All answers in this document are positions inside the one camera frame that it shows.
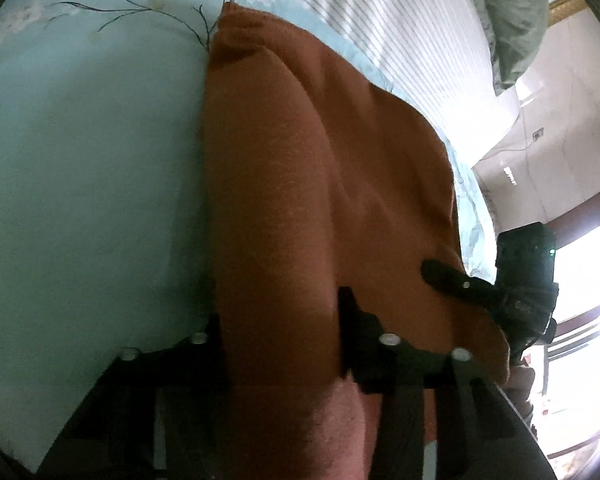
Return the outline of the person's right hand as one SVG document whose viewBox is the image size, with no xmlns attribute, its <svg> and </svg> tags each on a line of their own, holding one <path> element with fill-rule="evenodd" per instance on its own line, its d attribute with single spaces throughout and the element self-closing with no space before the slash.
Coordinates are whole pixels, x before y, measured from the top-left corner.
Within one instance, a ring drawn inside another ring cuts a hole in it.
<svg viewBox="0 0 600 480">
<path fill-rule="evenodd" d="M 534 380 L 533 368 L 526 361 L 521 361 L 510 368 L 508 381 L 503 387 L 508 400 L 529 428 L 532 427 L 533 404 L 530 394 Z"/>
</svg>

